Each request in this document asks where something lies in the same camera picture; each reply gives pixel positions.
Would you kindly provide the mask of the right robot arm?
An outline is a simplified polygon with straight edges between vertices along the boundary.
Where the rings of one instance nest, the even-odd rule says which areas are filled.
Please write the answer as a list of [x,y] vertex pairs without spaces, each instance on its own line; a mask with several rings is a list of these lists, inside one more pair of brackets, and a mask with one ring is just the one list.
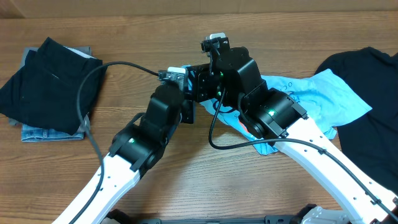
[[187,67],[195,100],[237,129],[260,154],[280,151],[338,202],[350,223],[397,222],[397,195],[365,174],[330,141],[336,126],[371,107],[331,70],[310,78],[261,75],[247,49],[219,51]]

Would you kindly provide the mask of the light blue t-shirt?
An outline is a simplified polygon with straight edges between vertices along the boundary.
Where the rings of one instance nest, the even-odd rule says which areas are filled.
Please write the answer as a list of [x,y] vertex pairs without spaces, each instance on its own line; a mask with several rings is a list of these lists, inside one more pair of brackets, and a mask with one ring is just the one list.
[[[330,69],[302,79],[270,75],[261,77],[267,82],[268,88],[283,91],[299,103],[328,139],[335,138],[337,131],[334,127],[349,124],[372,110],[371,106]],[[214,115],[218,100],[213,98],[200,104]],[[239,131],[249,141],[258,140],[238,121],[238,115],[237,110],[221,106],[217,118]],[[263,156],[278,151],[268,143],[255,144],[254,148]]]

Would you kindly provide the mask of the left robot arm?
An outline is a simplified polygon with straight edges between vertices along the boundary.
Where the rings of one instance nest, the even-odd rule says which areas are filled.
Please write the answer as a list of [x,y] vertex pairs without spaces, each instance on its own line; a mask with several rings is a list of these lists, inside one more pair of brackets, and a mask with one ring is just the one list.
[[162,158],[182,119],[183,91],[174,84],[155,89],[145,113],[137,114],[115,135],[103,165],[55,220],[101,223],[119,199]]

